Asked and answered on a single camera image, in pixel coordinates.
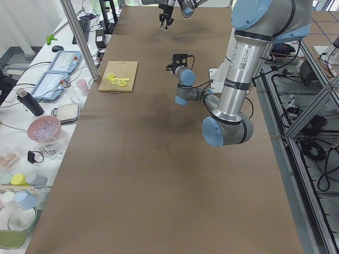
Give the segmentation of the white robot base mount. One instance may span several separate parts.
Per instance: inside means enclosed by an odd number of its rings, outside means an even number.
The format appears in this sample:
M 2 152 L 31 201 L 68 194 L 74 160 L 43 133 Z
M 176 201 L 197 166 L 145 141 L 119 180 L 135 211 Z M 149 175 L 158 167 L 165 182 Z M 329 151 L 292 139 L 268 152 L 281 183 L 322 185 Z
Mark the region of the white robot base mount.
M 221 93 L 224 88 L 224 82 L 227 77 L 227 73 L 230 67 L 230 62 L 233 56 L 234 48 L 236 45 L 236 39 L 234 37 L 235 29 L 231 29 L 231 34 L 228 42 L 228 47 L 225 53 L 224 62 L 218 67 L 218 69 L 210 69 L 211 89 L 214 93 Z

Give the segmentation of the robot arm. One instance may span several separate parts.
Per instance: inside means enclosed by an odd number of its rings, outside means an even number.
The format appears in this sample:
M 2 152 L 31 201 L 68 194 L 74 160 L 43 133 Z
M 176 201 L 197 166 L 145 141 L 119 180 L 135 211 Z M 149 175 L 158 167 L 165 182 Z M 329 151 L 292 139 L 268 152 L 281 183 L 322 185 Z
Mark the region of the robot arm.
M 202 122 L 208 144 L 240 144 L 251 138 L 253 124 L 241 109 L 264 48 L 305 38 L 310 32 L 312 12 L 311 1 L 237 1 L 231 13 L 236 44 L 220 97 L 194 88 L 195 74 L 183 63 L 187 55 L 172 55 L 166 69 L 178 78 L 175 101 L 180 105 L 189 101 L 204 103 L 211 114 Z
M 198 6 L 202 5 L 205 2 L 206 2 L 205 0 L 201 0 L 201 1 L 196 1 L 196 0 L 190 0 L 190 1 L 142 0 L 141 1 L 143 5 L 157 4 L 158 8 L 163 10 L 163 13 L 159 14 L 160 28 L 162 31 L 166 31 L 168 27 L 171 26 L 174 21 L 174 19 L 172 18 L 172 14 L 173 14 L 175 3 L 179 4 L 183 17 L 188 18 L 194 13 L 195 9 Z

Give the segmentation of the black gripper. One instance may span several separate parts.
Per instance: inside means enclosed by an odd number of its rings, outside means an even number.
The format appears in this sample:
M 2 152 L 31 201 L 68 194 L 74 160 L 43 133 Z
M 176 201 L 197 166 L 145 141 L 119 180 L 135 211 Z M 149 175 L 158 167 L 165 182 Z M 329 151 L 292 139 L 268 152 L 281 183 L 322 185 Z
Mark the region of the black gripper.
M 163 10 L 163 13 L 159 14 L 160 27 L 164 28 L 164 22 L 166 20 L 166 28 L 172 25 L 174 19 L 172 18 L 172 13 L 174 6 L 167 4 L 160 4 L 160 9 Z
M 172 74 L 172 75 L 176 75 L 177 72 L 178 72 L 178 70 L 179 70 L 180 68 L 182 68 L 182 67 L 183 67 L 182 64 L 171 63 L 171 64 L 169 64 L 169 65 L 166 66 L 166 71 L 169 71 L 170 74 Z

